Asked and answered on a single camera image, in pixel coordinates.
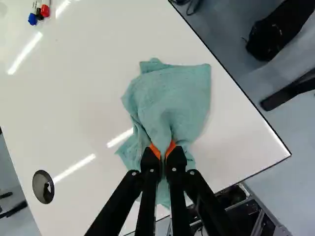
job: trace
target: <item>black bag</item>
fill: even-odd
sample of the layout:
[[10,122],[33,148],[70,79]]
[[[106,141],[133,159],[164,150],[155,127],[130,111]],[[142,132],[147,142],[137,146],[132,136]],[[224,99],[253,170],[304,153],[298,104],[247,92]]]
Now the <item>black bag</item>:
[[315,0],[285,0],[268,17],[254,24],[247,51],[257,60],[270,61],[300,32],[314,9]]

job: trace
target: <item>floor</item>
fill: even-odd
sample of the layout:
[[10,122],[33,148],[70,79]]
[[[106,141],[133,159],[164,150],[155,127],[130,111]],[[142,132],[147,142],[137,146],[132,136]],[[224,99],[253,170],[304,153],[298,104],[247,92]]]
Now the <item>floor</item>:
[[315,96],[299,95],[264,112],[259,101],[315,67],[312,40],[315,15],[272,63],[256,61],[245,50],[253,23],[281,0],[204,0],[202,8],[186,16],[176,8],[212,53],[262,112],[292,152],[286,161],[246,180],[247,185],[294,236],[315,235]]
[[[15,174],[3,135],[0,135],[0,194],[13,192],[13,195],[0,200],[3,212],[12,209],[25,199]],[[29,208],[25,208],[9,218],[0,220],[1,236],[40,236],[38,227]]]

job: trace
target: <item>white table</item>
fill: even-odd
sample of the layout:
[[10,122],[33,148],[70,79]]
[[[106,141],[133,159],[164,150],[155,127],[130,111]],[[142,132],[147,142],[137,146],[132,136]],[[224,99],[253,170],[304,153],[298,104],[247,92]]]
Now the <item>white table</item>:
[[[7,1],[1,47],[0,126],[43,236],[83,235],[125,175],[114,154],[120,138],[131,134],[120,97],[139,74],[141,60],[212,66],[211,113],[191,149],[213,191],[290,155],[167,1],[54,4],[52,17],[31,27],[29,3]],[[55,182],[48,205],[32,190],[40,169]],[[138,207],[121,234],[135,229]],[[158,218],[167,214],[158,206]]]

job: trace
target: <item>towel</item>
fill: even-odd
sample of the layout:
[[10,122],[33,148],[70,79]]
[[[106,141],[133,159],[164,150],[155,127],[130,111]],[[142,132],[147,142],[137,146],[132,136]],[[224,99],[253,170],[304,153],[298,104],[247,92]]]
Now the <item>towel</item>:
[[[140,171],[140,160],[152,142],[161,157],[173,139],[182,146],[187,170],[195,168],[189,145],[199,136],[210,107],[210,65],[179,66],[159,59],[140,62],[141,75],[122,96],[133,123],[133,135],[117,150],[129,170]],[[165,176],[157,187],[156,204],[170,207]]]

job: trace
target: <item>round hole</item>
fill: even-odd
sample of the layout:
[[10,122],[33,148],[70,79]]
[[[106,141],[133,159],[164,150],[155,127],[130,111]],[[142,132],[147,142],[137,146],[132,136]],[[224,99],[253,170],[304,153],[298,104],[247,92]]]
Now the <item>round hole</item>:
[[33,176],[33,192],[36,198],[43,204],[52,202],[55,195],[55,186],[50,175],[43,170],[36,171]]

